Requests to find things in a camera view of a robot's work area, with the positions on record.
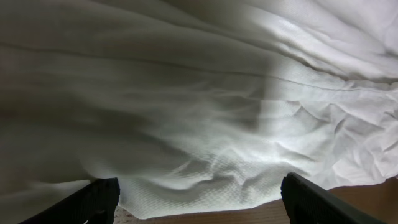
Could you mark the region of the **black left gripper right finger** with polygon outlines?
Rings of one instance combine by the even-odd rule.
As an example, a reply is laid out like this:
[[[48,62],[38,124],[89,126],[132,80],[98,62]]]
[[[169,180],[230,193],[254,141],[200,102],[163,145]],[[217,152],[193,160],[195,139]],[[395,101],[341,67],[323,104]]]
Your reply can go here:
[[[290,224],[385,224],[294,172],[280,189]]]

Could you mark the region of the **white t-shirt black print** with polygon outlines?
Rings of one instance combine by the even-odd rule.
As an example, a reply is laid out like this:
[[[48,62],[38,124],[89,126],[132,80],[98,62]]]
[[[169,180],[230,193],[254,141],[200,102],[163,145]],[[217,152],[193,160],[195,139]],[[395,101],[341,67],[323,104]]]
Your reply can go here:
[[[1,2],[1,222],[117,178],[138,218],[397,175],[397,1]]]

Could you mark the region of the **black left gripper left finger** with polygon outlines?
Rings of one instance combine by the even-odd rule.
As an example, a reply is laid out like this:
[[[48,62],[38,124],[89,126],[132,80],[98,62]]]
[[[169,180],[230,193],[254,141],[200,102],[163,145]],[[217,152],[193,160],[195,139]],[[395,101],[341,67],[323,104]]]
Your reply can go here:
[[[113,224],[119,195],[117,178],[98,179],[20,224]]]

